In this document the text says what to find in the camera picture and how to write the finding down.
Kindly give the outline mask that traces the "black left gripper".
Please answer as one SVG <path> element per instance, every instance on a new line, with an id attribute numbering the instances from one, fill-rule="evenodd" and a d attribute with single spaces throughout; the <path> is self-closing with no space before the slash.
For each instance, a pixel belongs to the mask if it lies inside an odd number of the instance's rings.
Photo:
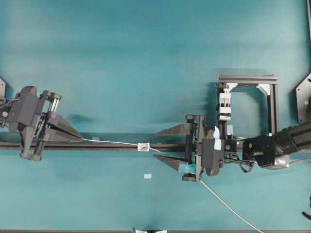
<path id="1" fill-rule="evenodd" d="M 56 108 L 61 100 L 61 95 L 50 91 L 44 91 L 35 105 L 32 124 L 23 127 L 21 135 L 20 157 L 32 161 L 42 159 L 42 151 L 47 141 L 52 142 L 81 142 L 82 136 L 60 114 Z M 33 153 L 29 149 L 33 139 L 37 137 L 37 143 Z"/>

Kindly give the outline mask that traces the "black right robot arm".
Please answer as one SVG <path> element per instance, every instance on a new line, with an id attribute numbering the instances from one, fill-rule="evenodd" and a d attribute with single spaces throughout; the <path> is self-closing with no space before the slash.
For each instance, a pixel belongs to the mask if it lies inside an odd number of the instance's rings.
<path id="1" fill-rule="evenodd" d="M 257 164 L 266 169 L 282 169 L 290 165 L 290 154 L 311 148 L 311 124 L 288 127 L 272 136 L 257 136 L 242 143 L 242 158 L 237 155 L 237 140 L 222 136 L 219 128 L 207 130 L 205 118 L 186 115 L 186 123 L 157 132 L 158 135 L 185 135 L 184 158 L 154 155 L 156 159 L 183 174 L 184 181 L 197 182 L 202 173 L 219 174 L 224 164 L 238 164 L 250 172 Z"/>

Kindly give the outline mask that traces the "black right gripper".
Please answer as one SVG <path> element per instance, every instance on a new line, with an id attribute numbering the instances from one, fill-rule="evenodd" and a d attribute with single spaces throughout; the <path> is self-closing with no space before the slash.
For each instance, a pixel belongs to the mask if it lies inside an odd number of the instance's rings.
<path id="1" fill-rule="evenodd" d="M 190 134 L 188 134 L 188 124 L 190 124 Z M 195 172 L 186 172 L 182 176 L 183 181 L 198 182 L 202 178 L 204 169 L 202 161 L 202 141 L 207 135 L 205 117 L 202 115 L 186 115 L 186 123 L 174 127 L 163 129 L 155 135 L 186 135 L 185 159 L 168 157 L 154 154 L 153 157 L 165 163 L 176 171 L 180 165 L 194 165 Z"/>

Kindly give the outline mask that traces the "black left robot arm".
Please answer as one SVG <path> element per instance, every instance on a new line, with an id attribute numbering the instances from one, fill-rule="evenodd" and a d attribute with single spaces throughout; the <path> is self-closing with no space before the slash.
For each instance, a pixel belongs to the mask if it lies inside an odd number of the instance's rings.
<path id="1" fill-rule="evenodd" d="M 0 126 L 8 123 L 10 132 L 21 137 L 20 157 L 32 161 L 42 159 L 46 142 L 81 142 L 82 136 L 56 108 L 61 95 L 45 90 L 39 97 L 34 86 L 26 86 L 15 98 L 0 106 Z"/>

